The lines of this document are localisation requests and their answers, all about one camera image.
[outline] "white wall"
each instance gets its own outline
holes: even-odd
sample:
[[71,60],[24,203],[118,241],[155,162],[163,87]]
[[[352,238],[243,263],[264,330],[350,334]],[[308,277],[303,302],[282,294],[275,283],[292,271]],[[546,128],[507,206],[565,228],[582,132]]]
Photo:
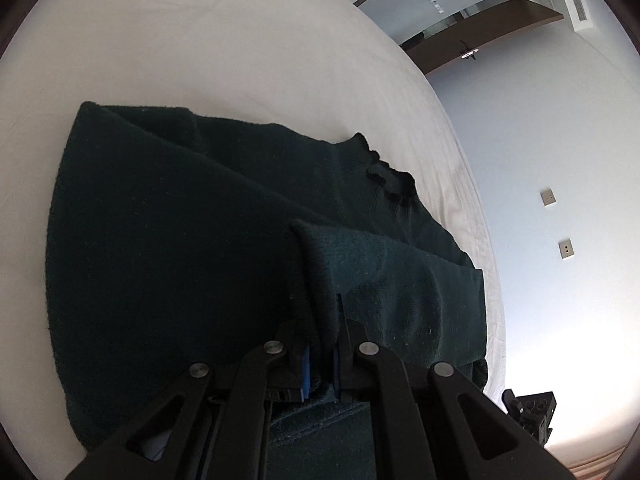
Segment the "white wall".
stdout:
[[[640,421],[640,94],[627,76],[564,20],[428,78],[492,235],[507,387],[555,392],[549,449],[567,464],[624,444]],[[562,260],[566,237],[575,256]]]
[[626,35],[611,9],[603,0],[584,0],[593,28],[578,31],[640,92],[640,62],[638,51]]

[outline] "white bedsheet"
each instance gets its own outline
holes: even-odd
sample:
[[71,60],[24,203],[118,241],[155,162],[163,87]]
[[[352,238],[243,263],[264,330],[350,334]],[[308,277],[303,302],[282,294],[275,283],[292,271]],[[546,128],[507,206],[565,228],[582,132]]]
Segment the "white bedsheet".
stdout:
[[504,313],[465,157],[420,71],[347,0],[40,0],[0,60],[0,420],[40,480],[83,451],[47,331],[50,197],[79,104],[171,105],[362,132],[409,171],[427,209],[484,270],[489,383],[504,385]]

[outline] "bolt head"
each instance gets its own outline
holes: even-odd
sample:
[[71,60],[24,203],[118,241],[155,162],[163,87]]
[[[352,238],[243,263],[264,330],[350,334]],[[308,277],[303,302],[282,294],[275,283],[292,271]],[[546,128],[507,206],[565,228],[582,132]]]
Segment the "bolt head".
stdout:
[[433,367],[433,371],[440,377],[451,377],[453,375],[453,366],[449,363],[437,363]]
[[358,350],[364,355],[375,355],[380,352],[380,347],[371,341],[365,341],[358,346]]
[[189,373],[191,377],[199,379],[209,373],[209,367],[204,363],[194,363],[189,367]]
[[284,345],[280,341],[267,341],[263,348],[267,354],[279,354],[284,350]]

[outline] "dark green sweater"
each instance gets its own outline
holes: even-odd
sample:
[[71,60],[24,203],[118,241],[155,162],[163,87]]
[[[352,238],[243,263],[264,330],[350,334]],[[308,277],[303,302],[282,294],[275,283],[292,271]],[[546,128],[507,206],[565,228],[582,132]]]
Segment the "dark green sweater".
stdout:
[[49,328],[92,449],[193,362],[238,361],[304,322],[312,402],[278,412],[270,478],[373,478],[369,415],[319,371],[337,301],[401,358],[486,383],[482,273],[407,173],[339,144],[184,108],[81,106],[52,197]]

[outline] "mattress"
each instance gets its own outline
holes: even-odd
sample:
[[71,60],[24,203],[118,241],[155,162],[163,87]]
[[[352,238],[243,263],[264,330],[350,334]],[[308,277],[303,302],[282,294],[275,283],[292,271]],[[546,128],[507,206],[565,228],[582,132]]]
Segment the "mattress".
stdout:
[[484,271],[485,394],[499,400],[504,312],[472,175],[431,86],[363,13],[347,0],[40,0],[0,59],[0,421],[40,480],[84,455],[50,348],[44,250],[85,100],[188,107],[331,142],[362,132]]

